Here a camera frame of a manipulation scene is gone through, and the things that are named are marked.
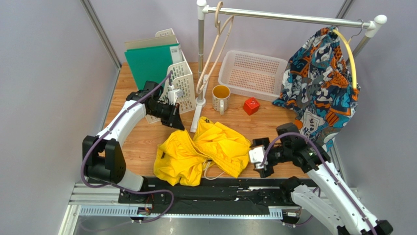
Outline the yellow shorts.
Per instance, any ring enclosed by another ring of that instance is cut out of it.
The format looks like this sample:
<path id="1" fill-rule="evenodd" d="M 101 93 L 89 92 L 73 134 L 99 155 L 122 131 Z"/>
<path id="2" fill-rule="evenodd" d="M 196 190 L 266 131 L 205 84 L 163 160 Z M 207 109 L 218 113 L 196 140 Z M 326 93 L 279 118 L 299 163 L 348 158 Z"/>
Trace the yellow shorts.
<path id="1" fill-rule="evenodd" d="M 250 145 L 242 134 L 201 117 L 193 137 L 177 130 L 158 145 L 153 173 L 172 186 L 198 186 L 212 166 L 238 178 L 249 163 Z"/>

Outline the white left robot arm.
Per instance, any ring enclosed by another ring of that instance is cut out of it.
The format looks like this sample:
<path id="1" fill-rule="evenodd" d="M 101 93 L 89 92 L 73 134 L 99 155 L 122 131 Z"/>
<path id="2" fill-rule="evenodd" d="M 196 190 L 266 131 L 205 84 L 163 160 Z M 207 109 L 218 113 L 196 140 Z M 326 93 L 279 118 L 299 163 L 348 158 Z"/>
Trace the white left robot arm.
<path id="1" fill-rule="evenodd" d="M 122 147 L 136 124 L 146 115 L 159 118 L 161 124 L 184 130 L 177 99 L 184 92 L 168 87 L 166 101 L 160 101 L 162 85 L 147 81 L 144 88 L 130 93 L 110 124 L 95 136 L 86 136 L 82 142 L 82 180 L 86 178 L 114 185 L 130 191 L 140 191 L 145 178 L 133 173 L 126 166 Z"/>

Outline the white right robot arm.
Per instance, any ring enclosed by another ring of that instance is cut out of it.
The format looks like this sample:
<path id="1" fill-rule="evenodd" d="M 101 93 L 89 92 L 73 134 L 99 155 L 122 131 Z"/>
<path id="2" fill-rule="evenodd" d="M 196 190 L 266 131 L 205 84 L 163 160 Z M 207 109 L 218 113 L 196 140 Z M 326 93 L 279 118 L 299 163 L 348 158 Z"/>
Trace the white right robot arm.
<path id="1" fill-rule="evenodd" d="M 316 195 L 299 178 L 283 181 L 280 197 L 307 210 L 334 235 L 390 235 L 394 229 L 387 220 L 378 219 L 355 196 L 340 176 L 327 152 L 299 133 L 292 123 L 277 127 L 278 136 L 254 139 L 250 162 L 262 178 L 271 176 L 274 166 L 291 162 L 299 167 L 325 193 L 328 202 Z"/>

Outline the patterned blue orange shorts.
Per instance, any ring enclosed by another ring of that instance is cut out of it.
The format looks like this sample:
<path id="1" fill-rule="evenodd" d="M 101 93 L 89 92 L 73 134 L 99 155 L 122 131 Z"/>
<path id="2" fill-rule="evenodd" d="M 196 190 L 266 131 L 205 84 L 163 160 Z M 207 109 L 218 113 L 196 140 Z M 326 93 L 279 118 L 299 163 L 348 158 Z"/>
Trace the patterned blue orange shorts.
<path id="1" fill-rule="evenodd" d="M 279 98 L 273 105 L 295 112 L 299 132 L 325 151 L 354 116 L 360 86 L 348 68 L 341 45 L 347 40 L 336 27 L 312 35 L 288 60 Z"/>

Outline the beige clothes hanger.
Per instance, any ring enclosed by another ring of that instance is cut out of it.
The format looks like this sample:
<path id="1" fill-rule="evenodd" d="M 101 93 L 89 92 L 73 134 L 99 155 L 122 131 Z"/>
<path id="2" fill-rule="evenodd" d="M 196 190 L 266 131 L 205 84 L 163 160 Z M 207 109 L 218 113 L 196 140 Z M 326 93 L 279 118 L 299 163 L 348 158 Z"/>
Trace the beige clothes hanger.
<path id="1" fill-rule="evenodd" d="M 234 16 L 228 17 L 224 21 L 224 23 L 221 23 L 221 21 L 219 20 L 220 10 L 222 9 L 223 5 L 224 5 L 223 1 L 219 1 L 218 4 L 217 4 L 217 7 L 215 9 L 214 26 L 217 29 L 217 35 L 214 39 L 213 45 L 212 45 L 211 50 L 208 54 L 207 61 L 204 64 L 204 66 L 202 68 L 202 71 L 200 73 L 199 80 L 198 80 L 197 85 L 196 85 L 197 95 L 203 95 L 203 89 L 206 86 L 206 84 L 209 82 L 209 79 L 212 76 L 214 68 L 217 65 L 217 63 L 220 59 L 220 56 L 223 53 L 223 50 L 226 46 L 226 43 L 227 43 L 227 41 L 229 39 L 229 36 L 230 36 L 230 33 L 232 31 Z M 214 54 L 215 50 L 218 48 L 220 37 L 223 34 L 225 35 L 225 40 L 224 40 L 222 46 L 219 49 L 219 53 L 217 54 L 217 57 L 215 58 L 215 60 L 213 62 L 213 65 L 209 69 L 210 61 L 213 57 L 213 54 Z"/>

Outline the yellow clothes hanger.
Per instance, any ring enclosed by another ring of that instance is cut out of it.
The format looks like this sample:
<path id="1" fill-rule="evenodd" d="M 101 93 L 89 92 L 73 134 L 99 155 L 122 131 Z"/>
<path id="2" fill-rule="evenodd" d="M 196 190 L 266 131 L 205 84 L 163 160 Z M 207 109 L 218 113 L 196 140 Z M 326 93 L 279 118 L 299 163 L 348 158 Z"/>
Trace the yellow clothes hanger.
<path id="1" fill-rule="evenodd" d="M 356 73 L 356 64 L 355 64 L 355 60 L 354 60 L 354 55 L 353 55 L 353 51 L 350 47 L 350 42 L 352 40 L 353 37 L 356 37 L 358 35 L 360 35 L 360 33 L 362 32 L 363 28 L 364 28 L 364 21 L 361 21 L 361 30 L 359 31 L 358 34 L 352 35 L 348 40 L 343 36 L 343 34 L 336 28 L 334 28 L 332 30 L 333 33 L 335 33 L 343 42 L 343 44 L 345 45 L 345 48 L 347 50 L 348 53 L 348 58 L 350 61 L 350 68 L 351 68 L 351 76 L 352 76 L 352 87 L 354 89 L 358 89 L 358 83 L 357 83 L 357 73 Z"/>

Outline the white mug with yellow interior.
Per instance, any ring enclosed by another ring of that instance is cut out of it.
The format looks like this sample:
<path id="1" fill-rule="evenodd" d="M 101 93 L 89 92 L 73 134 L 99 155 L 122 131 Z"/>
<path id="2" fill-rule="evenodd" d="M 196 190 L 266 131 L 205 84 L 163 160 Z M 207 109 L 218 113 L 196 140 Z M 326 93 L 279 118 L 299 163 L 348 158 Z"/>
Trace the white mug with yellow interior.
<path id="1" fill-rule="evenodd" d="M 224 115 L 229 107 L 230 89 L 225 85 L 217 85 L 212 90 L 212 107 L 220 115 Z"/>

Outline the red cube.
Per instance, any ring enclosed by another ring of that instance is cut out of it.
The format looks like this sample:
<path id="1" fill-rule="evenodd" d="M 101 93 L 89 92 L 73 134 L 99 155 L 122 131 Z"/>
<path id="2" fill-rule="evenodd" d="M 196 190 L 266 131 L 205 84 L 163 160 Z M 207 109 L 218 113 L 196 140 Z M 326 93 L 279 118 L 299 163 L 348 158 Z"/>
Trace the red cube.
<path id="1" fill-rule="evenodd" d="M 256 113 L 259 110 L 259 108 L 260 108 L 260 103 L 254 97 L 251 97 L 245 100 L 243 104 L 243 110 L 249 116 Z"/>

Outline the green folder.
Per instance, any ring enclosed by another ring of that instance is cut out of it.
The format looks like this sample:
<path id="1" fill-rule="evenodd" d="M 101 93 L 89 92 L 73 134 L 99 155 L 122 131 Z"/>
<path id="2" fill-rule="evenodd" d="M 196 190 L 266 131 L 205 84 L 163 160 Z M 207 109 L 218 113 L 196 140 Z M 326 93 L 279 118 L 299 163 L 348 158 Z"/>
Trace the green folder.
<path id="1" fill-rule="evenodd" d="M 125 52 L 132 76 L 139 90 L 146 81 L 160 83 L 169 66 L 184 60 L 181 44 L 129 49 Z"/>

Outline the white perforated plastic basket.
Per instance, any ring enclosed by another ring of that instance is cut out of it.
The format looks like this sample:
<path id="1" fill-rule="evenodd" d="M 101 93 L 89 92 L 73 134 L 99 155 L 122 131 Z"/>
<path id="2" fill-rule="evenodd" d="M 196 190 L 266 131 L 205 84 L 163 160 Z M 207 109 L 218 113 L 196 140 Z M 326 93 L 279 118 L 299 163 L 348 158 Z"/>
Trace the white perforated plastic basket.
<path id="1" fill-rule="evenodd" d="M 274 101 L 279 98 L 287 61 L 250 52 L 230 50 L 218 75 L 218 83 L 232 94 Z"/>

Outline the beige folder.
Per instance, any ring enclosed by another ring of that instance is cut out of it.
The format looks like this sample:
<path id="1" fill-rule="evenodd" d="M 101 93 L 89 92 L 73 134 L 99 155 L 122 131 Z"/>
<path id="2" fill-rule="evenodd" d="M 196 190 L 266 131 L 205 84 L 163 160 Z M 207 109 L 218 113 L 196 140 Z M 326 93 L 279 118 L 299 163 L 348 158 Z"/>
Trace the beige folder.
<path id="1" fill-rule="evenodd" d="M 148 38 L 143 40 L 135 40 L 125 42 L 125 49 L 139 49 L 139 48 L 147 48 L 147 47 L 157 47 L 157 46 L 165 46 L 165 45 L 172 45 L 176 44 L 177 39 L 175 35 L 166 35 L 166 36 L 159 36 L 154 38 Z"/>

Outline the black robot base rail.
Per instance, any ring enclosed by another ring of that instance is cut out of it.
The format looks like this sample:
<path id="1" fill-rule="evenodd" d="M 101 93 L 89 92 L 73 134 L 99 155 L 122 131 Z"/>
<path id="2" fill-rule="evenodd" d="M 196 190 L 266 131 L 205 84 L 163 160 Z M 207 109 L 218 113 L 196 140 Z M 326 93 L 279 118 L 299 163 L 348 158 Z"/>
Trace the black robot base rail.
<path id="1" fill-rule="evenodd" d="M 298 205 L 286 199 L 279 186 L 279 178 L 220 178 L 214 181 L 203 179 L 199 186 L 175 185 L 155 177 L 147 179 L 144 191 L 159 190 L 151 195 L 119 192 L 121 204 L 141 204 L 152 212 L 160 213 L 168 208 L 170 214 L 179 215 L 269 215 L 269 209 L 295 209 Z"/>

